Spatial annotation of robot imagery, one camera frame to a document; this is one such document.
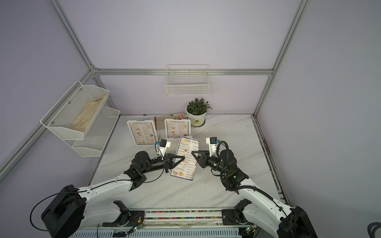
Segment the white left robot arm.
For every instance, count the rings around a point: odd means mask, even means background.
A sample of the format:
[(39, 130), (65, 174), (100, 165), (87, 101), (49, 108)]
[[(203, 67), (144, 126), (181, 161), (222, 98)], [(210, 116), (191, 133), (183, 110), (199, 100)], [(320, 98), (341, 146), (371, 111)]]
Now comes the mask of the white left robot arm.
[(141, 186), (147, 180), (146, 173), (168, 172), (184, 159), (171, 153), (151, 159), (147, 152), (140, 151), (130, 168), (116, 178), (87, 187), (64, 187), (51, 196), (53, 200), (41, 214), (43, 231), (53, 238), (68, 238), (81, 228), (98, 224), (124, 226), (140, 220), (140, 216), (134, 218), (130, 209), (113, 197)]

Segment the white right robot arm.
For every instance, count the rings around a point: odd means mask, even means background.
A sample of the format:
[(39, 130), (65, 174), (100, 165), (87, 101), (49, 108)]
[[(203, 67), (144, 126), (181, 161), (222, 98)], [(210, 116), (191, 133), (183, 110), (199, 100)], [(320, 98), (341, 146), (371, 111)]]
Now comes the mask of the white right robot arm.
[(219, 172), (227, 191), (235, 192), (242, 200), (236, 205), (237, 221), (259, 226), (274, 238), (315, 238), (317, 234), (307, 213), (299, 206), (291, 207), (262, 190), (237, 165), (227, 142), (221, 141), (216, 152), (192, 151), (202, 167)]

